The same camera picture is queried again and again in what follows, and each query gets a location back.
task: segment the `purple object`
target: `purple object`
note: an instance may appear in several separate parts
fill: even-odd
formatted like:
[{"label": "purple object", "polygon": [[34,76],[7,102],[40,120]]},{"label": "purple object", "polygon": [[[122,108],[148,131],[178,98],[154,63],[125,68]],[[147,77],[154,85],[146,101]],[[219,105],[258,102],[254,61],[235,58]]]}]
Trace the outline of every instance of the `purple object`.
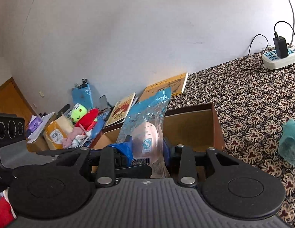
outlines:
[{"label": "purple object", "polygon": [[39,116],[37,116],[29,123],[29,130],[31,132],[34,132],[41,123],[42,119]]}]

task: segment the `black charger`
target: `black charger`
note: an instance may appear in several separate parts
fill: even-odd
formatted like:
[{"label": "black charger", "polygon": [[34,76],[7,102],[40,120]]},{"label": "black charger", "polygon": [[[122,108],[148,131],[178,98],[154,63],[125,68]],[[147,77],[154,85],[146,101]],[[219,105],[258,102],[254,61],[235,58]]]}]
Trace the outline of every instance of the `black charger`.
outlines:
[{"label": "black charger", "polygon": [[288,49],[287,49],[286,39],[283,38],[282,36],[278,37],[277,33],[275,32],[273,42],[275,45],[277,56],[281,59],[287,57]]}]

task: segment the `door frame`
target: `door frame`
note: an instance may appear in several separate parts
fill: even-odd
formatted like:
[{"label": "door frame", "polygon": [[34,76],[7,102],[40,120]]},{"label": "door frame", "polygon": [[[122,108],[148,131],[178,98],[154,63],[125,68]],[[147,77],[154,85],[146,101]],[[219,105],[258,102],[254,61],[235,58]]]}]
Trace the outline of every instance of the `door frame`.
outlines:
[{"label": "door frame", "polygon": [[31,113],[33,115],[37,115],[35,110],[31,107],[31,105],[28,103],[28,101],[25,99],[24,95],[22,94],[22,92],[20,91],[19,87],[17,86],[16,82],[14,81],[13,77],[11,77],[10,79],[8,79],[7,81],[4,82],[4,84],[2,84],[0,86],[0,91],[2,89],[4,89],[9,83],[12,83],[16,92],[18,93],[18,95],[21,97],[21,99],[24,101],[25,105],[27,106],[27,108],[31,111]]}]

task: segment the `flower pattern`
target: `flower pattern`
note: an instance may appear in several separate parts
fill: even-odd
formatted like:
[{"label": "flower pattern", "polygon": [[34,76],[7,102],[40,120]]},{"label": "flower pattern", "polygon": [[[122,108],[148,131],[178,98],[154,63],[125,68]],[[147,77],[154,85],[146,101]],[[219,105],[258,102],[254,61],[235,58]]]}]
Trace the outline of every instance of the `flower pattern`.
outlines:
[{"label": "flower pattern", "polygon": [[[256,68],[261,54],[244,64]],[[278,153],[283,124],[295,119],[295,67],[267,74],[242,71],[239,59],[188,76],[182,95],[171,98],[168,109],[214,104],[231,156],[279,178],[286,199],[279,217],[295,226],[295,167]]]}]

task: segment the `gray cable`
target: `gray cable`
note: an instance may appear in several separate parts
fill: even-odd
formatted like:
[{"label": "gray cable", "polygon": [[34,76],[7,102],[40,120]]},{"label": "gray cable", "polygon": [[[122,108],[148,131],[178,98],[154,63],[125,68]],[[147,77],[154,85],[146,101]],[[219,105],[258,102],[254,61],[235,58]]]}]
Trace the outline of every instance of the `gray cable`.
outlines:
[{"label": "gray cable", "polygon": [[[291,6],[291,11],[293,12],[293,6],[291,5],[290,0],[288,0],[288,1],[289,1],[290,6]],[[293,31],[294,31],[294,30],[295,30],[295,14],[294,14],[294,12],[293,12]],[[293,37],[291,38],[291,42],[290,42],[290,44],[288,45],[288,48],[292,46],[292,43],[293,43]]]}]

